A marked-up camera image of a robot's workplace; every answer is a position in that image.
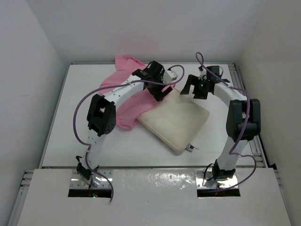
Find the cream pillow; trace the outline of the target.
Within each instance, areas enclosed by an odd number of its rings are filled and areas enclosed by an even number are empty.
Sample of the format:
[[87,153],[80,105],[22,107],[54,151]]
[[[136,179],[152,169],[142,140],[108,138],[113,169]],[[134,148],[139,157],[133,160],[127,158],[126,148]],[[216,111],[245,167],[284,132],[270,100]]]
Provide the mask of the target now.
[[176,153],[182,153],[209,118],[209,111],[173,89],[137,119]]

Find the pink pillowcase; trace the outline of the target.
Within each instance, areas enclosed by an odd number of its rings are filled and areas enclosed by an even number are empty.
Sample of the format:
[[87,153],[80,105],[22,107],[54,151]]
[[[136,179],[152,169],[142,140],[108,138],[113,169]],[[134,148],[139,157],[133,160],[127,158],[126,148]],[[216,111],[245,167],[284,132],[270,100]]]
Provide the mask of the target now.
[[116,71],[107,77],[100,87],[126,84],[125,87],[109,88],[99,91],[105,99],[114,101],[116,106],[116,124],[125,130],[132,130],[137,123],[137,118],[160,104],[148,89],[142,88],[143,83],[127,84],[127,80],[135,81],[138,77],[132,76],[137,69],[143,70],[146,65],[130,56],[115,57]]

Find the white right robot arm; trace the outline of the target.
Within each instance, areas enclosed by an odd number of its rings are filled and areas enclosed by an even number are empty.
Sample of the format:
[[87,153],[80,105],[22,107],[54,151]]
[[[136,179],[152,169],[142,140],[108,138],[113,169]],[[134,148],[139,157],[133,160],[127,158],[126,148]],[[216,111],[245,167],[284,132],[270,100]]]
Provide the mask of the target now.
[[235,88],[227,79],[222,79],[217,65],[199,67],[200,75],[190,74],[181,90],[181,95],[193,93],[194,99],[207,99],[209,93],[218,97],[227,107],[224,149],[212,164],[212,175],[204,180],[219,181],[232,178],[237,161],[243,158],[244,147],[261,131],[261,106],[258,99],[251,99],[244,89]]

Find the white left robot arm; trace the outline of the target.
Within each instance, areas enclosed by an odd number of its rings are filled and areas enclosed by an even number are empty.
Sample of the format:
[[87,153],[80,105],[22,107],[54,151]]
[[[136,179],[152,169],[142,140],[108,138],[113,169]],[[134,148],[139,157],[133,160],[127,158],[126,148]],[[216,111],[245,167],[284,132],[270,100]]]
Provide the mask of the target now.
[[98,174],[99,156],[106,136],[117,124],[117,110],[135,94],[146,90],[153,100],[160,102],[172,91],[171,85],[177,79],[177,74],[171,69],[165,69],[156,61],[150,62],[144,69],[136,69],[119,85],[100,87],[91,91],[82,100],[91,97],[87,113],[88,139],[82,141],[73,126],[76,139],[87,147],[83,156],[77,156],[76,168],[82,178],[89,184],[93,176]]

